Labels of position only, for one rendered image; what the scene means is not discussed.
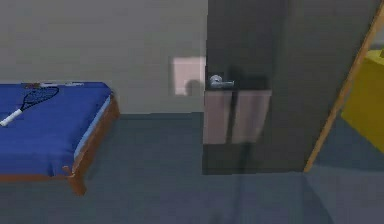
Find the blue bed with wooden frame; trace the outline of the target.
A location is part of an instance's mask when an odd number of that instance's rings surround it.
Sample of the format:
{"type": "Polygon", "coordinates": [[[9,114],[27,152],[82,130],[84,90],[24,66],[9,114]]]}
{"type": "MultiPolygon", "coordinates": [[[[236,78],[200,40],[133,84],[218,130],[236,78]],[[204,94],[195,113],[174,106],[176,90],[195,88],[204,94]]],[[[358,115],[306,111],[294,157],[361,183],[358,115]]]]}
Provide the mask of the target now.
{"type": "MultiPolygon", "coordinates": [[[[34,90],[25,84],[0,84],[0,121],[34,90]]],[[[103,82],[40,86],[55,86],[59,92],[0,126],[0,182],[65,179],[75,194],[83,195],[84,175],[120,115],[115,94],[103,82]]]]}

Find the yellow cabinet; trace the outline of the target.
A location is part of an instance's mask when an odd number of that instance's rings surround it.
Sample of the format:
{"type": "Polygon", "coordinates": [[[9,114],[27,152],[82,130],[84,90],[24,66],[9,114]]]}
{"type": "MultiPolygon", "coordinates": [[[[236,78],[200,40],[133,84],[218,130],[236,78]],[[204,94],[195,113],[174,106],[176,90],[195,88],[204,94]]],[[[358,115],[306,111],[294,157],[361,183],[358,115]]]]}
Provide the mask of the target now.
{"type": "Polygon", "coordinates": [[[384,49],[367,52],[341,116],[384,154],[384,49]]]}

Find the dark grey room door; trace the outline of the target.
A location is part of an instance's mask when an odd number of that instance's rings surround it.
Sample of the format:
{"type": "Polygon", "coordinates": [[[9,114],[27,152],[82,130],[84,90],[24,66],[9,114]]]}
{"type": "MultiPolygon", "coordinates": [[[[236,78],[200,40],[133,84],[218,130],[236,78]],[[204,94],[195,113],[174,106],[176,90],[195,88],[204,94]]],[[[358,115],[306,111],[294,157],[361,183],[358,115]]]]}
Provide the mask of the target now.
{"type": "Polygon", "coordinates": [[[301,172],[384,0],[208,0],[205,174],[301,172]],[[209,87],[220,75],[231,88],[209,87]]]}

